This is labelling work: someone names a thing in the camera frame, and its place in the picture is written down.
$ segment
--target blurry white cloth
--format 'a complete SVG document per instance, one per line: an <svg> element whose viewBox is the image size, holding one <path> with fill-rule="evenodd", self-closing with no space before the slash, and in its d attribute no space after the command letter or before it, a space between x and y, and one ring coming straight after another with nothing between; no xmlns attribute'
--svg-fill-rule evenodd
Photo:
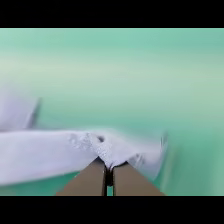
<svg viewBox="0 0 224 224"><path fill-rule="evenodd" d="M112 169L128 161L150 179L161 169L167 143L124 136L114 130L22 130L37 100L15 92L0 101L0 185L81 171L98 156Z"/></svg>

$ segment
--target teal background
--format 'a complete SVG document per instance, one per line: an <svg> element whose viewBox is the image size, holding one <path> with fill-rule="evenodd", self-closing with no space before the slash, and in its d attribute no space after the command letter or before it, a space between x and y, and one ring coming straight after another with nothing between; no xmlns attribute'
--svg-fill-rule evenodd
<svg viewBox="0 0 224 224"><path fill-rule="evenodd" d="M224 195L224 29L0 29L0 81L43 99L40 127L167 130L154 182ZM0 188L53 195L75 174Z"/></svg>

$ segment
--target green surface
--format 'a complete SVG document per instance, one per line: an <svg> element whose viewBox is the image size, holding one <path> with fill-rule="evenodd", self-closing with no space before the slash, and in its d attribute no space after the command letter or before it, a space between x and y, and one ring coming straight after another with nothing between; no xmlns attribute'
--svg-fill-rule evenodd
<svg viewBox="0 0 224 224"><path fill-rule="evenodd" d="M155 184L224 195L224 29L0 29L0 80L43 98L38 125L167 130ZM74 174L0 188L53 195Z"/></svg>

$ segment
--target metal tweezers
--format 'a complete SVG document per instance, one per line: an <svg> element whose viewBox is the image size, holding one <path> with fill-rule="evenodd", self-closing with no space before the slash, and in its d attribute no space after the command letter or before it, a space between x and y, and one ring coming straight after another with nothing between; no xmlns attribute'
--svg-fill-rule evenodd
<svg viewBox="0 0 224 224"><path fill-rule="evenodd" d="M113 187L113 196L165 196L128 163L110 171L99 158L55 196L107 196L108 187Z"/></svg>

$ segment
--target crumpled fabric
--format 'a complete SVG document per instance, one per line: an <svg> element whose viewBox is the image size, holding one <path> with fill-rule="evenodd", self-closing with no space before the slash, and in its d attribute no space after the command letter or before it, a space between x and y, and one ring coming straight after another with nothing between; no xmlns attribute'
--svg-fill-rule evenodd
<svg viewBox="0 0 224 224"><path fill-rule="evenodd" d="M97 157L108 169L127 161L152 180L158 176L167 151L162 138L138 139L106 129L22 130L29 128L38 101L14 92L5 96L0 101L0 185L81 171ZM7 105L13 105L13 112ZM16 118L10 120L8 114Z"/></svg>

